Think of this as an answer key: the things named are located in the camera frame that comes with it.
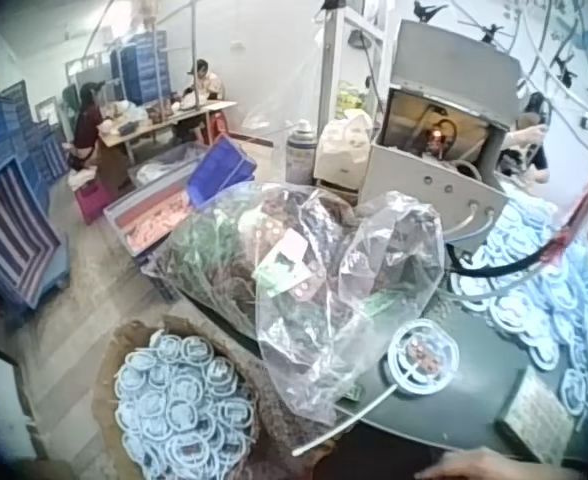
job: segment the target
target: machine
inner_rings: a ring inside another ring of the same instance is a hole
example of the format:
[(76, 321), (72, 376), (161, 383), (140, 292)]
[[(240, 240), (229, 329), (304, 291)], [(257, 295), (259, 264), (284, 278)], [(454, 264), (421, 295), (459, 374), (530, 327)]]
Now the machine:
[(521, 76), (518, 60), (490, 45), (402, 21), (359, 201), (398, 190), (431, 203), (446, 241), (474, 252), (507, 202), (495, 172)]

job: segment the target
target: metal pole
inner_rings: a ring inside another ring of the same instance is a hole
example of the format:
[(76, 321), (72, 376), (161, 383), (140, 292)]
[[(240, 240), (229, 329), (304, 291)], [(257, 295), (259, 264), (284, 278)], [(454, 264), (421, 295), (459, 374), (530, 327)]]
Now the metal pole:
[(323, 65), (321, 72), (321, 94), (318, 107), (318, 136), (325, 125), (334, 120), (338, 80), (341, 74), (341, 51), (343, 48), (343, 28), (345, 12), (342, 8), (325, 12), (325, 32), (323, 37)]
[(123, 93), (123, 100), (127, 100), (127, 92), (125, 91), (125, 75), (123, 75), (123, 62), (121, 60), (121, 46), (116, 47), (116, 59), (118, 63), (118, 76), (121, 81), (121, 92)]
[(161, 71), (158, 68), (158, 38), (156, 35), (156, 22), (152, 26), (154, 35), (154, 66), (156, 67), (156, 88), (158, 88), (158, 106), (161, 109), (161, 122), (165, 121), (165, 108), (163, 108), (163, 90), (161, 87)]
[(90, 40), (87, 42), (87, 46), (85, 47), (85, 52), (83, 52), (83, 59), (85, 57), (87, 57), (87, 52), (90, 51), (90, 47), (92, 46), (92, 42), (94, 41), (94, 37), (96, 36), (98, 29), (101, 28), (101, 24), (103, 23), (103, 20), (105, 20), (105, 15), (107, 15), (107, 11), (110, 9), (110, 7), (112, 6), (113, 3), (114, 3), (114, 0), (110, 0), (109, 2), (107, 2), (107, 5), (105, 6), (105, 10), (103, 10), (103, 14), (101, 15), (101, 18), (99, 19), (98, 23), (96, 24), (96, 27), (94, 27), (94, 31), (92, 32), (92, 35), (90, 35)]
[(192, 76), (194, 78), (194, 96), (196, 98), (196, 110), (201, 109), (201, 101), (198, 96), (198, 88), (196, 87), (196, 79), (198, 72), (196, 70), (196, 1), (192, 1)]

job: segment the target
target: aerosol can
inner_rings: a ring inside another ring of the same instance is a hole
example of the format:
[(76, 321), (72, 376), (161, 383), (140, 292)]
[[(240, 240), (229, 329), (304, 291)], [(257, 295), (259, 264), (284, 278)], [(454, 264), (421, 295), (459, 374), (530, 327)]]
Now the aerosol can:
[(318, 139), (307, 120), (300, 120), (296, 130), (287, 138), (285, 181), (298, 185), (312, 185), (314, 159)]

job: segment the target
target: table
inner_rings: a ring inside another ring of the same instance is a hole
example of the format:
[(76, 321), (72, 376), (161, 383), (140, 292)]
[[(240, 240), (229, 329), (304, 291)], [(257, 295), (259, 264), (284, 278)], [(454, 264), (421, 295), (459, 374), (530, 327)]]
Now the table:
[[(190, 301), (246, 350), (260, 356), (258, 344), (236, 331), (209, 307)], [(498, 434), (494, 419), (508, 400), (519, 373), (530, 364), (529, 355), (515, 343), (503, 340), (486, 324), (486, 316), (472, 316), (456, 306), (438, 323), (454, 338), (460, 351), (459, 370), (444, 390), (425, 397), (401, 392), (392, 394), (362, 421), (392, 435), (443, 449), (471, 449), (486, 446), (506, 455), (515, 450)], [(558, 391), (568, 365), (568, 354), (552, 372), (537, 370), (541, 378)], [(359, 402), (340, 400), (337, 410), (354, 415), (385, 391), (389, 383), (385, 357), (361, 375), (364, 388)], [(566, 459), (588, 463), (588, 423), (574, 433)]]
[(165, 119), (164, 122), (156, 123), (152, 125), (144, 125), (140, 126), (136, 129), (135, 132), (130, 133), (129, 135), (103, 135), (100, 134), (101, 140), (105, 143), (105, 146), (108, 148), (115, 147), (122, 143), (125, 144), (125, 148), (127, 150), (127, 157), (130, 160), (130, 163), (134, 164), (134, 153), (132, 152), (132, 148), (130, 146), (130, 141), (139, 138), (142, 135), (146, 135), (148, 133), (156, 132), (157, 130), (161, 130), (163, 128), (167, 128), (171, 125), (175, 125), (181, 120), (187, 120), (188, 118), (196, 117), (198, 115), (205, 115), (205, 123), (207, 124), (207, 133), (208, 138), (212, 138), (212, 132), (210, 127), (210, 113), (219, 112), (226, 108), (234, 107), (237, 105), (237, 102), (227, 102), (227, 101), (208, 101), (205, 105), (203, 105), (200, 109), (196, 110), (188, 110), (185, 112), (179, 111), (174, 115), (170, 115)]

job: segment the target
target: pink box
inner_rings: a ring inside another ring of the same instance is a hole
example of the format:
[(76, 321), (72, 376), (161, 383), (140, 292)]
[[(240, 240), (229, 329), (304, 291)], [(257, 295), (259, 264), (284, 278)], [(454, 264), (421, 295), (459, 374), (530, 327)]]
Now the pink box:
[(94, 179), (74, 192), (76, 202), (83, 214), (86, 225), (103, 214), (103, 209), (112, 203), (112, 195), (100, 180)]

